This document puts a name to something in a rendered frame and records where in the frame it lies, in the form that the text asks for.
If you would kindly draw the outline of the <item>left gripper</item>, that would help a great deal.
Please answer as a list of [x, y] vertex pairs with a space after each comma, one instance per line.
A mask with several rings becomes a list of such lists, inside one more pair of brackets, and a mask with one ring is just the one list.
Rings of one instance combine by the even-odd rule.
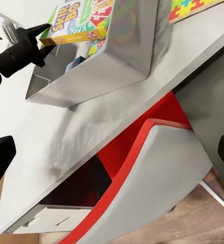
[[39, 67], [45, 66], [43, 60], [55, 47], [55, 45], [39, 48], [36, 37], [49, 28], [51, 24], [42, 24], [29, 29], [22, 27], [16, 29], [20, 42], [5, 49], [17, 62], [19, 69], [23, 69], [30, 63]]

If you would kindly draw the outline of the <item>board game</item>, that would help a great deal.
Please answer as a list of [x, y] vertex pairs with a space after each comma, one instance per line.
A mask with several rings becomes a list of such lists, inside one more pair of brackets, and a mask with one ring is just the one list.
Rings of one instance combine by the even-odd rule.
[[84, 60], [85, 58], [83, 56], [79, 56], [76, 60], [67, 66], [66, 73], [75, 68], [77, 65], [81, 64]]
[[113, 0], [73, 0], [58, 5], [41, 33], [41, 47], [106, 38]]
[[93, 40], [88, 55], [92, 56], [92, 55], [96, 54], [96, 52], [98, 52], [102, 48], [102, 46], [104, 45], [104, 42], [105, 42], [105, 38]]

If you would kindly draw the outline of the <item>toy box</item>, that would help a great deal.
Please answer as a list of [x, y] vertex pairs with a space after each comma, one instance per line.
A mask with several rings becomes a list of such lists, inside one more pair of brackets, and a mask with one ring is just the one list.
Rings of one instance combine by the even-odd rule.
[[[35, 65], [25, 100], [68, 108], [145, 79], [157, 4], [158, 0], [113, 0], [102, 48], [90, 56], [93, 40], [56, 45], [43, 59], [45, 66]], [[79, 56], [85, 60], [66, 73]]]

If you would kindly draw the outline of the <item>jigsaw puzzle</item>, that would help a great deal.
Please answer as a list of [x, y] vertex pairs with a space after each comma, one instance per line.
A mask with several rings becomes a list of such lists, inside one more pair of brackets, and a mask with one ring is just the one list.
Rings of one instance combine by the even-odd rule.
[[222, 0], [173, 0], [169, 23], [181, 20]]

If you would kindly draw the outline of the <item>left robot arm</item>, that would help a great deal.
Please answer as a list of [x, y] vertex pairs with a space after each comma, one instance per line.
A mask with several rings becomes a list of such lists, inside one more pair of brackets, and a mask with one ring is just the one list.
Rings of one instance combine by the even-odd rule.
[[[6, 78], [23, 69], [30, 63], [39, 67], [45, 66], [43, 60], [55, 47], [55, 45], [39, 48], [36, 37], [49, 28], [51, 24], [42, 24], [29, 29], [22, 27], [16, 29], [10, 18], [2, 22], [2, 30], [9, 40], [9, 47], [0, 54], [0, 73]], [[0, 84], [2, 76], [0, 74]]]

